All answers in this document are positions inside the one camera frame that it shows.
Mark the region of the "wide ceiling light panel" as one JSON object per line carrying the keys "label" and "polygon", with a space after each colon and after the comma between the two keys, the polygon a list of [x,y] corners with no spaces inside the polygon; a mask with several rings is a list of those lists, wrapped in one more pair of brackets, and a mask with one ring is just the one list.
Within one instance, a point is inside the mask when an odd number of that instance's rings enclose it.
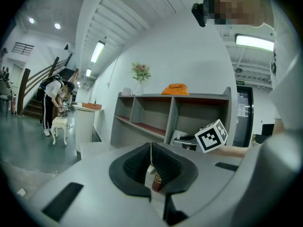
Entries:
{"label": "wide ceiling light panel", "polygon": [[274,42],[252,35],[236,34],[235,43],[241,46],[254,47],[267,51],[274,50]]}

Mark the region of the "black monitor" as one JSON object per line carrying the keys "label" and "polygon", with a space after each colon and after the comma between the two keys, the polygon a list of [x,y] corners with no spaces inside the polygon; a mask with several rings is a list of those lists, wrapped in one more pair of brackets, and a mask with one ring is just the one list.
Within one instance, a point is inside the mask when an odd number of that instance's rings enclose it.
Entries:
{"label": "black monitor", "polygon": [[262,124],[261,135],[270,137],[273,134],[274,124]]}

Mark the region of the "black balcony railing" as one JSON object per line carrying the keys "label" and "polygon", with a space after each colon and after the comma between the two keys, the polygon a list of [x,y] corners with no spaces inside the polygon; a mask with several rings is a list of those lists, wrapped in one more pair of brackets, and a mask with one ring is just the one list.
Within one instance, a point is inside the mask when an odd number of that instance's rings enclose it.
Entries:
{"label": "black balcony railing", "polygon": [[29,56],[33,48],[34,48],[33,45],[16,42],[12,49],[12,52]]}

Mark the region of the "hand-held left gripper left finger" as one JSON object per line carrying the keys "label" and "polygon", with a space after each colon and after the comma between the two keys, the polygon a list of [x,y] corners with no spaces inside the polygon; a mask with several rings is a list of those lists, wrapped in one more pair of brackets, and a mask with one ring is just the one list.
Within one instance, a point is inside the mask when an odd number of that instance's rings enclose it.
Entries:
{"label": "hand-held left gripper left finger", "polygon": [[[139,146],[122,147],[79,161],[44,185],[31,199],[44,224],[56,227],[169,227],[148,198],[130,196],[111,181],[109,167],[118,157]],[[59,221],[44,209],[70,183],[82,186]]]}

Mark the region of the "white round counter table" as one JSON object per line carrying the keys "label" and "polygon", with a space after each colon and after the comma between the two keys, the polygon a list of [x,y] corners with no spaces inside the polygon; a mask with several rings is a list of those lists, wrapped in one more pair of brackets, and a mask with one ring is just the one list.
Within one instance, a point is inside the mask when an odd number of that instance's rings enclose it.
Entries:
{"label": "white round counter table", "polygon": [[95,112],[101,110],[93,110],[89,108],[82,107],[82,103],[77,103],[74,105],[76,109],[76,119],[75,119],[75,142],[76,151],[81,152],[81,145],[92,142],[93,135],[93,124]]}

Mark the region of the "black glass door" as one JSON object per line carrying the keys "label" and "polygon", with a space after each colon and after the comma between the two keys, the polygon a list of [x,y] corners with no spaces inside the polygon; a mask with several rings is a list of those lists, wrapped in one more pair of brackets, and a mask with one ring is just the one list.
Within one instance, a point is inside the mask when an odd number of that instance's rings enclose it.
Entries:
{"label": "black glass door", "polygon": [[237,121],[233,146],[248,148],[253,129],[254,101],[251,87],[237,86]]}

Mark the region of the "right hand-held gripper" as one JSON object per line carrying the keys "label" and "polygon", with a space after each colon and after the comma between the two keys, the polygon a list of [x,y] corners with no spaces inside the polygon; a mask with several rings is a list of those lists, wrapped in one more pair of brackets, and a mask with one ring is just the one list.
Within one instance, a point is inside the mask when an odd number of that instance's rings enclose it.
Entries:
{"label": "right hand-held gripper", "polygon": [[173,137],[173,145],[195,152],[208,153],[226,144],[228,132],[220,119],[201,128],[194,135],[178,133]]}

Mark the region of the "person's right forearm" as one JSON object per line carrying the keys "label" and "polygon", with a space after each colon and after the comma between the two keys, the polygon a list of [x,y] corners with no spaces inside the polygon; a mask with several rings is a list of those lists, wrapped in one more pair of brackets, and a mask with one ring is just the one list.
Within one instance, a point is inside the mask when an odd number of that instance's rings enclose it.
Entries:
{"label": "person's right forearm", "polygon": [[213,151],[210,151],[209,153],[220,156],[243,158],[245,157],[248,149],[249,148],[241,148],[235,146],[221,146]]}

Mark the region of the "person's torso in light shirt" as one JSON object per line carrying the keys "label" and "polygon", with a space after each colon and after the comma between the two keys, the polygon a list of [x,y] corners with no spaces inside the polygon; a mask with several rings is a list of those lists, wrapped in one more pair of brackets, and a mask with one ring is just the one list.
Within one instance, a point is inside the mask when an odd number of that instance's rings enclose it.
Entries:
{"label": "person's torso in light shirt", "polygon": [[303,48],[286,13],[276,0],[270,0],[275,43],[271,61],[273,90],[269,94],[275,106],[274,119],[286,130],[303,130]]}

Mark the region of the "staircase with dark railing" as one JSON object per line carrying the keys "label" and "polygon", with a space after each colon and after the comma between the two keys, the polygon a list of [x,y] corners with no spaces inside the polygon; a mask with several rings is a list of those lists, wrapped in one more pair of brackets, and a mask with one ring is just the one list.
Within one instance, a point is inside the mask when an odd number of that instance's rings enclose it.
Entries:
{"label": "staircase with dark railing", "polygon": [[43,68],[42,70],[38,71],[35,74],[31,74],[31,70],[25,68],[18,91],[17,109],[16,109],[16,114],[18,116],[22,116],[25,113],[26,106],[24,106],[24,98],[36,86],[39,86],[44,79],[52,76],[59,69],[66,69],[71,58],[72,58],[72,54],[70,54],[67,59],[62,61],[59,61],[59,57],[56,57],[52,65]]}

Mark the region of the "flower bouquet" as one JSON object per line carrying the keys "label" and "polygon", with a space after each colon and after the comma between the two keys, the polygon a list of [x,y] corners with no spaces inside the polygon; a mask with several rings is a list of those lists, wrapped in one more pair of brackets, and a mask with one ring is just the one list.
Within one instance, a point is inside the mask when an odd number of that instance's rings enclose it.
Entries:
{"label": "flower bouquet", "polygon": [[139,83],[149,79],[151,77],[150,67],[141,63],[132,63],[131,71],[134,74],[133,78]]}

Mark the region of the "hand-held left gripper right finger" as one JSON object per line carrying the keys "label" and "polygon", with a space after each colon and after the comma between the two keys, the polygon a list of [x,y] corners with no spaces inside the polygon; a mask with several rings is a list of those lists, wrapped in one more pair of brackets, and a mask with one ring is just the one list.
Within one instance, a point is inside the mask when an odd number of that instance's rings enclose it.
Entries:
{"label": "hand-held left gripper right finger", "polygon": [[152,145],[165,184],[162,218],[152,227],[278,226],[298,178],[298,133],[286,131],[242,159]]}

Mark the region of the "orange tray box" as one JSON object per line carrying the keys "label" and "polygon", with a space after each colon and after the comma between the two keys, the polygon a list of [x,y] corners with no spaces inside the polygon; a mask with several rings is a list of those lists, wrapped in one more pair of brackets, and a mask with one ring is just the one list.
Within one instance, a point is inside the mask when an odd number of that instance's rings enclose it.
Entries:
{"label": "orange tray box", "polygon": [[82,107],[93,109],[93,110],[101,110],[102,105],[100,104],[93,104],[93,103],[82,103]]}

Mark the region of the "white stool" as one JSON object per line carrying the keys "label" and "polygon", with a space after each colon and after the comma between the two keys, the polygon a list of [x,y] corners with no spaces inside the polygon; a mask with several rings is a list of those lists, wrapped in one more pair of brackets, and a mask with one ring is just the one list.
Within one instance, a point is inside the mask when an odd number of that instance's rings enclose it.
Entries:
{"label": "white stool", "polygon": [[63,142],[67,146],[67,130],[68,130],[68,119],[63,117],[56,117],[52,121],[52,127],[50,132],[53,137],[53,145],[56,144],[56,138],[58,137],[58,129],[63,129]]}

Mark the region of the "orange bag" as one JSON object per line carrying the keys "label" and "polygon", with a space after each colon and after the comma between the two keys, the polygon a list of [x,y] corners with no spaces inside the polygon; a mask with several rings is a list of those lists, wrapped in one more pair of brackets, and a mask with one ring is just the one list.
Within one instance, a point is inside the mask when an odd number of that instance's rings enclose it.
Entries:
{"label": "orange bag", "polygon": [[168,87],[166,87],[162,93],[162,95],[189,95],[187,86],[185,84],[176,83],[176,84],[170,84]]}

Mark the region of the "grey wooden shelf unit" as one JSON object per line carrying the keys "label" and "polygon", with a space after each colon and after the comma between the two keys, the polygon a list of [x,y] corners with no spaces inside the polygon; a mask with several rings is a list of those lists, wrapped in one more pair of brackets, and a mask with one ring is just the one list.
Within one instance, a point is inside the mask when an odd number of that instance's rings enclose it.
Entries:
{"label": "grey wooden shelf unit", "polygon": [[146,142],[169,144],[174,131],[194,135],[219,119],[231,124],[231,89],[223,94],[124,96],[118,94],[110,143],[121,148]]}

